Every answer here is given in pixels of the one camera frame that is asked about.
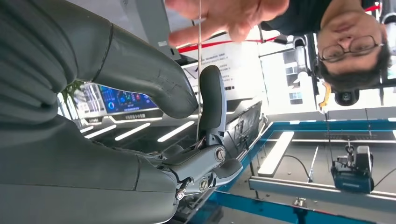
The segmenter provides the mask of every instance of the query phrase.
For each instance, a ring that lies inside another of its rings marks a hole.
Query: poster
[[[227,40],[227,35],[211,39],[205,43]],[[198,58],[198,51],[185,55]],[[202,69],[216,65],[223,77],[227,100],[254,98],[264,91],[264,82],[258,45],[256,43],[224,43],[202,50]],[[198,63],[183,67],[194,90],[198,92]]]

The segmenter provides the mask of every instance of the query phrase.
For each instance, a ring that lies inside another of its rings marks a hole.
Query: monitor
[[[99,86],[107,113],[122,113],[157,108],[151,99],[140,93],[125,92]]]

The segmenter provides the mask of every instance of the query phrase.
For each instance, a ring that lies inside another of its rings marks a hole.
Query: gray robotic hand
[[[242,170],[237,159],[225,161],[224,133],[226,127],[226,98],[220,70],[212,65],[200,76],[204,102],[196,145],[178,150],[164,160],[159,169],[171,171],[177,179],[176,199],[202,193],[207,189],[229,183]]]
[[[78,79],[146,94],[182,119],[198,104],[181,67],[133,34],[65,0],[0,0],[1,223],[152,224],[185,195],[230,182],[220,71],[200,76],[199,141],[157,153],[109,148],[57,115],[57,94]]]

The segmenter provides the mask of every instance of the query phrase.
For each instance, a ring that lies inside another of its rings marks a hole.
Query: red stripe
[[[372,6],[372,7],[368,7],[366,8],[366,12],[371,12],[374,10],[380,9],[380,6]]]
[[[274,41],[276,37],[273,38],[269,38],[267,40],[264,40],[263,42],[268,42],[268,41]],[[257,42],[257,43],[261,43],[261,40],[245,40],[246,42]],[[216,45],[220,45],[220,44],[224,44],[224,43],[232,43],[233,41],[220,41],[220,42],[213,42],[213,43],[204,43],[202,44],[202,48],[208,48],[208,47],[212,47],[212,46],[216,46]],[[185,52],[189,52],[189,51],[193,51],[193,50],[197,50],[198,49],[198,45],[194,44],[191,46],[187,46],[187,47],[183,47],[183,48],[179,48],[178,51],[179,53],[185,53]]]

